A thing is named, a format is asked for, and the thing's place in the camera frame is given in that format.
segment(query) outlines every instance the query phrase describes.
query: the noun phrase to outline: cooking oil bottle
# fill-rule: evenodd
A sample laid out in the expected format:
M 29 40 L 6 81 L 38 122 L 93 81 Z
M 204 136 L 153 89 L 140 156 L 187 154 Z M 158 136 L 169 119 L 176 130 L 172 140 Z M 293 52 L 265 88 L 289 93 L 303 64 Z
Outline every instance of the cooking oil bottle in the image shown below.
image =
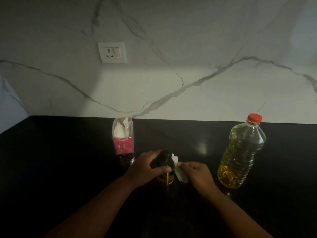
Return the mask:
M 254 155 L 259 151 L 266 137 L 259 127 L 262 116 L 249 114 L 245 123 L 231 129 L 230 143 L 226 148 L 217 172 L 219 181 L 228 188 L 240 187 L 253 165 Z

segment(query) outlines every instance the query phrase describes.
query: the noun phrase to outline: red bottle cap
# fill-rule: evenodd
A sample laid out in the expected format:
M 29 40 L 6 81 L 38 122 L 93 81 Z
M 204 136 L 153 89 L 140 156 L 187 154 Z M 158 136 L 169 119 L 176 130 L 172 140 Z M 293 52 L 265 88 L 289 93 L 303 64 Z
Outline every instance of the red bottle cap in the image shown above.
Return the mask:
M 258 114 L 249 114 L 248 120 L 253 122 L 253 123 L 261 123 L 262 116 L 258 115 Z

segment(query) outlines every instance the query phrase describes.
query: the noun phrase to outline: bottle neck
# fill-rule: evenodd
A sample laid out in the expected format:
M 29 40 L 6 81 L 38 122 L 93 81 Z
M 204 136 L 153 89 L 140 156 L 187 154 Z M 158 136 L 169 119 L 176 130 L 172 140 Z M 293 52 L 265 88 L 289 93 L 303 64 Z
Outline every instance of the bottle neck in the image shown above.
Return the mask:
M 254 122 L 251 122 L 251 121 L 248 120 L 248 119 L 247 119 L 247 123 L 248 123 L 249 125 L 252 125 L 252 126 L 259 126 L 259 125 L 260 125 L 260 123 L 254 123 Z

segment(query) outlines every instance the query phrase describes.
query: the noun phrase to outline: black countertop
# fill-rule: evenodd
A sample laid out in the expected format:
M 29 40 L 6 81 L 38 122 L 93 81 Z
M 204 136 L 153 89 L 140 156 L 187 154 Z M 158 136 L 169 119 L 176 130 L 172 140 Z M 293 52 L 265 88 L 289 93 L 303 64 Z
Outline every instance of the black countertop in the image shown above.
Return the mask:
M 238 122 L 134 119 L 135 154 L 168 149 L 215 178 Z M 112 118 L 32 116 L 0 135 L 2 232 L 41 237 L 123 172 Z M 263 123 L 267 143 L 229 195 L 275 237 L 317 237 L 317 125 Z M 106 236 L 212 237 L 225 229 L 190 184 L 155 180 L 134 191 Z

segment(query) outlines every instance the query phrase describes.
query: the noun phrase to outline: switch plate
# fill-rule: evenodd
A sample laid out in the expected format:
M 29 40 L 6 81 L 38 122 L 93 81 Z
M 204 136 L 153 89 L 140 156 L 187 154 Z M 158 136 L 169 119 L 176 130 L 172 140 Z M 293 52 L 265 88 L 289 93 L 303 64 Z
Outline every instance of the switch plate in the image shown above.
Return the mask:
M 123 42 L 99 42 L 102 63 L 126 63 Z

